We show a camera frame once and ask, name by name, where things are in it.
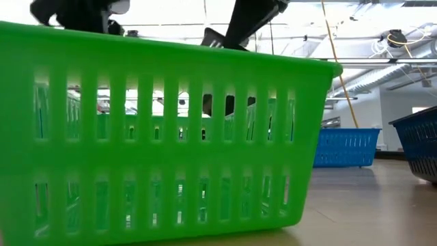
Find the white wall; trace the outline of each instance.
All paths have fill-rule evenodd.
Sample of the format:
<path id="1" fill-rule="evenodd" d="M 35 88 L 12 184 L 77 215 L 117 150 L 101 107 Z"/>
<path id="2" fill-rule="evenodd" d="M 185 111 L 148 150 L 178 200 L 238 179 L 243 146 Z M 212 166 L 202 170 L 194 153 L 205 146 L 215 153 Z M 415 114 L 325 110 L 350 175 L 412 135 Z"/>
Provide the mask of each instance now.
<path id="1" fill-rule="evenodd" d="M 358 100 L 353 100 L 351 102 L 360 128 L 382 128 L 379 88 L 373 89 L 370 94 L 361 94 L 359 95 Z M 333 110 L 324 111 L 324 120 L 334 117 L 340 117 L 342 128 L 355 128 L 354 120 L 352 119 L 347 101 L 340 101 L 335 104 Z M 379 146 L 384 145 L 384 134 L 382 131 L 379 134 L 377 144 Z"/>
<path id="2" fill-rule="evenodd" d="M 389 151 L 398 151 L 402 147 L 396 129 L 389 125 L 389 122 L 410 115 L 413 107 L 436 106 L 437 97 L 435 96 L 437 96 L 436 89 L 422 88 L 420 83 L 395 91 L 381 88 L 382 127 L 384 141 Z"/>

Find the concrete floor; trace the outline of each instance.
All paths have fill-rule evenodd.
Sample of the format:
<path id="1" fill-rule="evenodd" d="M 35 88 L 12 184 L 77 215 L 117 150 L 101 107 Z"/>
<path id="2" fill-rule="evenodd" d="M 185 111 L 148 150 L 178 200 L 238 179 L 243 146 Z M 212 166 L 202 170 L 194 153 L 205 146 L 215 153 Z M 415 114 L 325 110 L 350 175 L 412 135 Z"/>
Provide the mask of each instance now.
<path id="1" fill-rule="evenodd" d="M 436 246 L 437 188 L 401 161 L 315 169 L 297 226 L 152 245 Z"/>

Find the yellow cable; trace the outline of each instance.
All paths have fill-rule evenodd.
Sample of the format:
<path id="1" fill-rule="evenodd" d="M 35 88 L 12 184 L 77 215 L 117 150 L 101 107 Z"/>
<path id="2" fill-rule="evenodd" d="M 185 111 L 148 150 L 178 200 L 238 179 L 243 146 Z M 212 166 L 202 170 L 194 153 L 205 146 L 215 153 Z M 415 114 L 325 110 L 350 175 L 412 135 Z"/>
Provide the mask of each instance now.
<path id="1" fill-rule="evenodd" d="M 410 58 L 413 58 L 412 55 L 411 55 L 410 49 L 408 48 L 408 46 L 404 46 L 404 47 L 405 47 L 405 49 L 407 50 L 407 53 L 408 53 L 408 55 L 410 56 Z M 425 79 L 425 81 L 427 81 L 427 82 L 429 83 L 429 85 L 432 85 L 432 84 L 431 84 L 431 81 L 428 80 L 428 78 L 427 78 L 427 77 L 425 76 L 425 74 L 422 72 L 421 68 L 417 68 L 417 69 L 418 69 L 419 72 L 422 74 L 423 79 Z"/>
<path id="2" fill-rule="evenodd" d="M 335 52 L 333 37 L 331 36 L 328 19 L 326 17 L 325 2 L 324 2 L 324 0 L 320 0 L 320 1 L 322 2 L 322 9 L 323 9 L 323 15 L 325 16 L 326 28 L 328 29 L 328 36 L 329 36 L 330 46 L 333 49 L 333 54 L 334 54 L 335 62 L 338 63 L 339 61 L 337 59 L 337 53 Z M 343 91 L 344 91 L 344 95 L 346 96 L 346 99 L 348 100 L 350 113 L 352 114 L 352 119 L 354 120 L 355 127 L 359 128 L 358 127 L 358 122 L 356 121 L 356 118 L 355 118 L 354 109 L 352 108 L 352 103 L 350 102 L 350 99 L 349 99 L 348 91 L 346 89 L 343 77 L 341 75 L 340 75 L 340 82 L 341 82 L 341 86 L 342 86 Z"/>

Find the green plastic basket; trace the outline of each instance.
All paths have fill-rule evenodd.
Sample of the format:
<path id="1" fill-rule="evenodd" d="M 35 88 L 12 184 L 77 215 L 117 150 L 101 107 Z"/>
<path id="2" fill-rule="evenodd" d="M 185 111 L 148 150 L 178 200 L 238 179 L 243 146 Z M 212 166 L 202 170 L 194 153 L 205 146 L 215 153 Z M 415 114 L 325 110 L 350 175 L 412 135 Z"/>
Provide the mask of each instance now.
<path id="1" fill-rule="evenodd" d="M 110 245 L 299 222 L 340 66 L 11 23 L 0 32 L 4 245 Z M 80 102 L 67 96 L 75 85 Z M 101 85 L 111 88 L 109 116 L 96 113 Z M 158 87 L 165 107 L 155 119 Z M 138 89 L 134 118 L 125 115 L 128 88 Z M 190 98 L 184 119 L 180 91 Z M 227 94 L 236 108 L 225 119 Z"/>

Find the blue plastic basket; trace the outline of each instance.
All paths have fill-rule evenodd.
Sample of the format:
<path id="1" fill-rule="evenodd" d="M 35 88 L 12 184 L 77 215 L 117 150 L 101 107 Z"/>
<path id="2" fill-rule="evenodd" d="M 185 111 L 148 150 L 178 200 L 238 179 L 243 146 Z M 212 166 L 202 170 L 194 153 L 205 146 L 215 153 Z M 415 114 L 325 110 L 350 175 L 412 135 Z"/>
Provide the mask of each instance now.
<path id="1" fill-rule="evenodd" d="M 390 122 L 401 140 L 411 172 L 437 183 L 437 107 Z"/>
<path id="2" fill-rule="evenodd" d="M 380 129 L 321 129 L 314 167 L 364 167 L 375 157 Z"/>

